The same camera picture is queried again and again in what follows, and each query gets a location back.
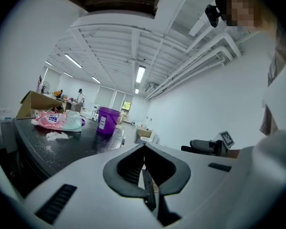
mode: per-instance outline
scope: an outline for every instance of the person in white shirt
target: person in white shirt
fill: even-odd
[[[85,102],[85,94],[82,93],[82,88],[78,91],[76,101],[83,106],[83,103]]]
[[[38,79],[38,83],[37,83],[37,87],[36,87],[36,92],[41,94],[41,89],[42,89],[42,78],[41,78],[41,75],[39,76],[39,79]]]

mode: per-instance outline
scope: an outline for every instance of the white cloth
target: white cloth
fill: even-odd
[[[85,100],[85,94],[84,93],[78,93],[78,96],[77,96],[77,102],[82,104]]]

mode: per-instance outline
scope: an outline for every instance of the purple container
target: purple container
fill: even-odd
[[[112,135],[118,123],[120,112],[114,109],[100,107],[99,120],[97,124],[97,132],[107,135]]]

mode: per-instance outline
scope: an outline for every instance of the window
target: window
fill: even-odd
[[[124,116],[124,117],[128,117],[128,113],[129,113],[129,110],[130,110],[130,106],[132,105],[132,103],[130,102],[125,102],[123,103],[123,106],[122,106],[122,110],[121,110],[121,114]]]

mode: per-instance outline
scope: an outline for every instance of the pink plastic bag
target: pink plastic bag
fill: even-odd
[[[33,125],[58,131],[82,131],[82,118],[78,112],[66,112],[62,114],[39,112],[39,115],[39,117],[31,121]]]

